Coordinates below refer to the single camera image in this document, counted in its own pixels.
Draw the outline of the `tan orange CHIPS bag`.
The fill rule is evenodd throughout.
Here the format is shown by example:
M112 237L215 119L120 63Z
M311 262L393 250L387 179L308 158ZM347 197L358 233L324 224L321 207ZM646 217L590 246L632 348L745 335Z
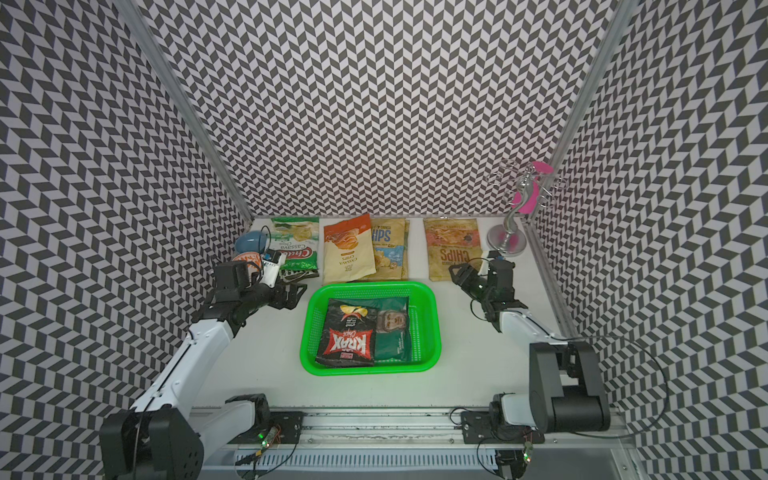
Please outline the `tan orange CHIPS bag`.
M476 219L426 218L424 230L431 281L450 281L449 268L454 265L479 266L482 247Z

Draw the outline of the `black red Krax chips bag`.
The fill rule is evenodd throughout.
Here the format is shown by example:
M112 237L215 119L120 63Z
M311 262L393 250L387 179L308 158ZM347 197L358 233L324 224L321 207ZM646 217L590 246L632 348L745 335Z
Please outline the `black red Krax chips bag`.
M330 368L374 365L379 309L364 302L328 302L315 361Z

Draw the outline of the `orange cassava chips bag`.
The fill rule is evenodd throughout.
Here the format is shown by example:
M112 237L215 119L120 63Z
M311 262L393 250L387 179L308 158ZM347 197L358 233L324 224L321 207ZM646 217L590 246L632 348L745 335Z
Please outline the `orange cassava chips bag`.
M323 228L323 283L357 281L376 272L369 214Z

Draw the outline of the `green REAL chips bag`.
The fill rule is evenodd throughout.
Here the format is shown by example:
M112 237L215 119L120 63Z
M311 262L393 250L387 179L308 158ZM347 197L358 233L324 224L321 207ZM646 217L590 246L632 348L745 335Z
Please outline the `green REAL chips bag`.
M374 361L409 362L412 357L409 299L389 297L374 301L378 309Z

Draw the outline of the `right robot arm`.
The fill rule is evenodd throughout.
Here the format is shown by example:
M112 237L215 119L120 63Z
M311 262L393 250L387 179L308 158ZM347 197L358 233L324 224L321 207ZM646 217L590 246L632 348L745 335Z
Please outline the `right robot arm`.
M598 357L584 340L557 336L516 298L515 264L501 257L480 258L449 268L451 281L483 311L497 332L528 353L528 391L500 394L493 406L501 421L541 433L589 433L610 428L611 413Z

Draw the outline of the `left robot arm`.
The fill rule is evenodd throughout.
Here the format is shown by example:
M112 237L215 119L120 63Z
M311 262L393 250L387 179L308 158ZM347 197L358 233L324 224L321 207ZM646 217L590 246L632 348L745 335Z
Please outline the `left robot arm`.
M283 282L274 267L259 273L248 267L246 261L215 267L213 288L181 347L130 408L105 419L99 441L106 478L195 479L211 454L239 437L257 442L250 461L286 437L263 394L231 397L205 419L190 419L208 373L247 319L264 307L293 310L307 289Z

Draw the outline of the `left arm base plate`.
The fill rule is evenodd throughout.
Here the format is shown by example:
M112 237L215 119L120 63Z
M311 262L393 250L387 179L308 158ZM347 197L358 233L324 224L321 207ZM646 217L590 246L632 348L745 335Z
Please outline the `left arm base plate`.
M269 444L297 445L301 438L305 414L301 411L278 411L254 428L252 443L264 443L272 430L275 436Z

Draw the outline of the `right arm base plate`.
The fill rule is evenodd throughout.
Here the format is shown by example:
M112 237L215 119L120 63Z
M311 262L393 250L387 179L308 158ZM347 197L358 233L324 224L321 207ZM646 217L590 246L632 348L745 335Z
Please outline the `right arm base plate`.
M461 410L455 418L461 429L465 444L495 442L501 444L523 445L526 441L533 445L543 444L545 436L527 425L510 424L496 411Z

